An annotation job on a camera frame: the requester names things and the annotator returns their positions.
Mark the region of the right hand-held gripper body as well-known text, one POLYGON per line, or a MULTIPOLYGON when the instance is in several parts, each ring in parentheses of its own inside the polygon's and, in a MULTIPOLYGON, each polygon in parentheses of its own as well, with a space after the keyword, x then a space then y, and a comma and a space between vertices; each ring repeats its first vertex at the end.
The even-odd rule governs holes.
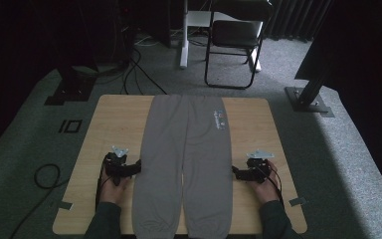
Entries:
POLYGON ((270 152, 256 149, 253 152, 247 154, 247 169, 240 170, 238 172, 238 178, 244 181, 256 181, 257 183, 263 183, 270 179, 272 172, 269 158, 274 155, 270 152))

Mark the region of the white desk frame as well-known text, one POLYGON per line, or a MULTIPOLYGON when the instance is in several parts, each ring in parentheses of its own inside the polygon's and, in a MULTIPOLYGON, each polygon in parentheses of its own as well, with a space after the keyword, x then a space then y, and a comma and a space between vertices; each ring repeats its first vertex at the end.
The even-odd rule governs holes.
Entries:
MULTIPOLYGON (((197 30, 203 27, 209 27, 210 22, 210 11, 203 10, 205 6, 208 6, 209 0, 204 0, 203 4, 200 7, 197 7, 196 10, 188 9, 189 0, 183 0, 184 9, 183 9, 183 27, 182 27, 182 48, 180 55, 179 66, 181 69, 186 69, 188 66, 188 50, 189 50, 189 41, 188 37, 191 33, 188 33, 189 27, 196 27, 197 30)), ((227 21, 241 21, 236 18, 233 18, 229 15, 223 13, 215 13, 215 20, 227 20, 227 21)), ((261 34, 262 28, 264 27, 263 22, 254 22, 256 24, 256 28, 258 30, 258 35, 261 34)), ((256 60, 256 53, 251 54, 251 62, 256 66, 256 73, 261 70, 261 64, 259 60, 256 60)))

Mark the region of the black folding chair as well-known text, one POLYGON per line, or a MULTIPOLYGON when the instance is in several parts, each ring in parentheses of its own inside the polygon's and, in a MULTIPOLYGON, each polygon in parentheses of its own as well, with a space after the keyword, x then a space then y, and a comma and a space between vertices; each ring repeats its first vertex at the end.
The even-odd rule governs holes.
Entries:
POLYGON ((212 0, 205 53, 204 82, 207 86, 245 90, 253 84, 263 44, 265 25, 270 22, 274 11, 274 5, 270 0, 212 0), (245 64, 253 59, 250 81, 246 85, 220 85, 209 82, 210 56, 227 55, 227 52, 212 51, 212 46, 244 50, 245 64))

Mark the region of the black stand base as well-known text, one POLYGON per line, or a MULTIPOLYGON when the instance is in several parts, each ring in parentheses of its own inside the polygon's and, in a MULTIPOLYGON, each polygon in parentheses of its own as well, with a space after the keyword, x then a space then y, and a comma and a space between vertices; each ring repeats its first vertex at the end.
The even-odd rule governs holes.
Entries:
POLYGON ((46 106, 62 106, 65 102, 87 102, 94 88, 96 77, 76 71, 73 67, 57 68, 61 81, 46 106))

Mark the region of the black metal stand with base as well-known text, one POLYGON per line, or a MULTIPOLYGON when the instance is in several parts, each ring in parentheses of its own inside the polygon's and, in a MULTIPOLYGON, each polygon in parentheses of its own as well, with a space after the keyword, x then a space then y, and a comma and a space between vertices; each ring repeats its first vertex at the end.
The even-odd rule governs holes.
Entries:
POLYGON ((335 50, 333 41, 327 40, 326 33, 319 33, 313 40, 300 64, 295 78, 307 80, 303 88, 286 87, 285 92, 295 112, 319 113, 333 118, 334 114, 319 95, 321 87, 332 70, 335 50))

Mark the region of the grey pants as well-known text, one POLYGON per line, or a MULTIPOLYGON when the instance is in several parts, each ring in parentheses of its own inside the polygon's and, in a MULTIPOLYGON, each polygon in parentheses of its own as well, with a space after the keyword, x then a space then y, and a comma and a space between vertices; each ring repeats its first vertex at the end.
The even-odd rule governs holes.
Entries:
POLYGON ((132 226, 138 239, 226 239, 232 224, 232 147, 222 99, 156 96, 141 144, 132 226))

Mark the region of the person's left hand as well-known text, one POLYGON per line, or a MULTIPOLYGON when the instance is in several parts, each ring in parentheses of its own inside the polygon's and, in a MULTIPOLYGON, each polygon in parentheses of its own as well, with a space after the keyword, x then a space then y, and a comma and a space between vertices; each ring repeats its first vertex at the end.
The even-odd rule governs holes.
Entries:
POLYGON ((105 171, 103 171, 101 175, 99 201, 110 202, 120 206, 122 202, 122 195, 126 190, 129 180, 129 177, 121 178, 119 185, 115 185, 105 171))

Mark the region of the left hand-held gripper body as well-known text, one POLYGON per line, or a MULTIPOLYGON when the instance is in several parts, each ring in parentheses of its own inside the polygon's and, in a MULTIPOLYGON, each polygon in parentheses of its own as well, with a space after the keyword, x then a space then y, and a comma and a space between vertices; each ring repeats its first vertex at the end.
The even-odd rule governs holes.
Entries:
POLYGON ((103 160, 105 173, 116 186, 119 186, 122 178, 131 177, 136 173, 135 164, 126 164, 127 154, 127 148, 113 146, 112 152, 109 152, 103 160))

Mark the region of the dark curtain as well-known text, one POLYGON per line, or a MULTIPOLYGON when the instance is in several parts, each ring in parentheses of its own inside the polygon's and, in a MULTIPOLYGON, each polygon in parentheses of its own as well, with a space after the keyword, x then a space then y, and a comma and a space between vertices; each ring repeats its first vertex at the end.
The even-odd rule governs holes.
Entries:
POLYGON ((274 15, 267 25, 265 37, 280 40, 315 38, 333 0, 269 0, 274 15))

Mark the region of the person's right hand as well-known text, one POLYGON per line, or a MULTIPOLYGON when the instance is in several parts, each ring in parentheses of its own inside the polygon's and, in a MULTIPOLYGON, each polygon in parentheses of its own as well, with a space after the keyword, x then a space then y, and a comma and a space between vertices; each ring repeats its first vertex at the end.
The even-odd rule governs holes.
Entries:
POLYGON ((250 181, 249 185, 254 190, 261 205, 264 205, 271 201, 279 201, 280 196, 278 194, 278 181, 276 178, 277 168, 269 161, 271 173, 269 178, 263 183, 257 183, 256 181, 250 181))

